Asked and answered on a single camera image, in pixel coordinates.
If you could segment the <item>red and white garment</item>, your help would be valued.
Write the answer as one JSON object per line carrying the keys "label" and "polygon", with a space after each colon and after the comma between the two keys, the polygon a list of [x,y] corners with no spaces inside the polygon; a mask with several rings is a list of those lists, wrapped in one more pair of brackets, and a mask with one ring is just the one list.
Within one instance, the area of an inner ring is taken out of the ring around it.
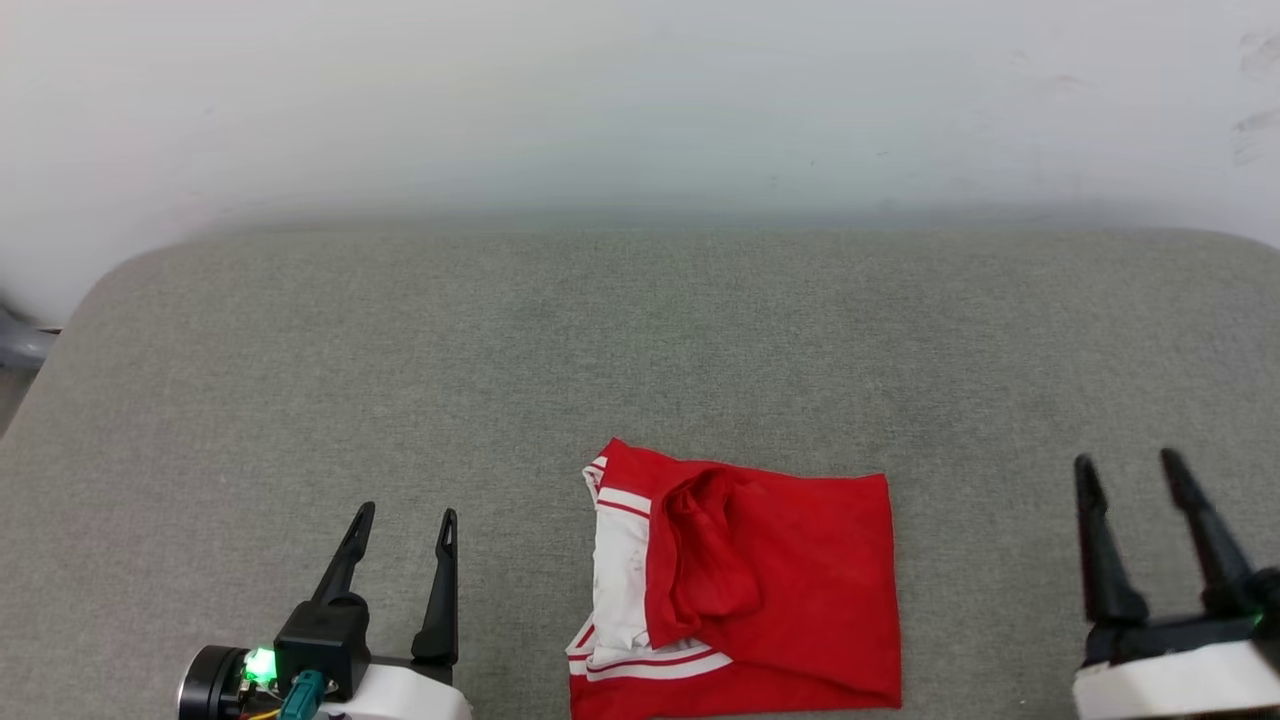
{"label": "red and white garment", "polygon": [[571,720],[902,706],[890,487],[612,439],[582,469],[591,612],[566,650]]}

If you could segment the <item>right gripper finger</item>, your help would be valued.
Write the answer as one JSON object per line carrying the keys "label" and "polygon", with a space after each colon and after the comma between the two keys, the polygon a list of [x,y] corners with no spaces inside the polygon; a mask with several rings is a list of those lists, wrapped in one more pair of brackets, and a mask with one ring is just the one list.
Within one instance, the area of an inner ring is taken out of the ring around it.
{"label": "right gripper finger", "polygon": [[1199,598],[1215,618],[1258,618],[1263,605],[1251,592],[1254,569],[1175,448],[1160,450],[1169,492],[1189,528],[1203,588]]}
{"label": "right gripper finger", "polygon": [[1126,574],[1094,461],[1080,454],[1073,470],[1085,618],[1097,626],[1142,626],[1149,619],[1149,607]]}

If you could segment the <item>grey rounded object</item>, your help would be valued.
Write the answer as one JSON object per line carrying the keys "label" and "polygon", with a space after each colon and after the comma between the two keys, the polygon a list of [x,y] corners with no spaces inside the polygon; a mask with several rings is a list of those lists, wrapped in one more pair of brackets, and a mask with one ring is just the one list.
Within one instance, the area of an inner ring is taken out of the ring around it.
{"label": "grey rounded object", "polygon": [[60,333],[61,328],[38,325],[0,302],[0,368],[38,370]]}

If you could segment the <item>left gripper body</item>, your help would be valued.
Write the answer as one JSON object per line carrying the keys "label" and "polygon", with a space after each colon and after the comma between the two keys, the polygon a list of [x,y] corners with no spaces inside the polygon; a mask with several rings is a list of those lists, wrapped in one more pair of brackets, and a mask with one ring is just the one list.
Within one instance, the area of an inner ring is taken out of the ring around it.
{"label": "left gripper body", "polygon": [[349,700],[325,700],[317,720],[474,720],[453,687],[454,653],[439,659],[375,657]]}

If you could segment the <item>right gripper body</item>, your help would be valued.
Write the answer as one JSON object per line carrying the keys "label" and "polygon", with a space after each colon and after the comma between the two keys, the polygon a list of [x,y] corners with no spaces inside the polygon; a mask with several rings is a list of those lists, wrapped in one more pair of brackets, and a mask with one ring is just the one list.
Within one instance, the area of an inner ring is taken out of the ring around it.
{"label": "right gripper body", "polygon": [[1263,612],[1245,639],[1082,670],[1079,720],[1280,720],[1280,568],[1251,579]]}

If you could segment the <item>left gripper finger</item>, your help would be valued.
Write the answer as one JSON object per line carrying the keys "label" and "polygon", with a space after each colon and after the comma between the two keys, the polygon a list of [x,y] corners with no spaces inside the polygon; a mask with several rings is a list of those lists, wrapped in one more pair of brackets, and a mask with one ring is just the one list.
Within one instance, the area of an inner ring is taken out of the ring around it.
{"label": "left gripper finger", "polygon": [[351,589],[355,569],[364,560],[367,550],[375,512],[375,502],[364,502],[358,506],[317,583],[314,592],[315,603],[332,605],[355,597]]}
{"label": "left gripper finger", "polygon": [[411,644],[416,665],[456,665],[460,653],[458,515],[447,509],[434,547],[435,571],[422,625]]}

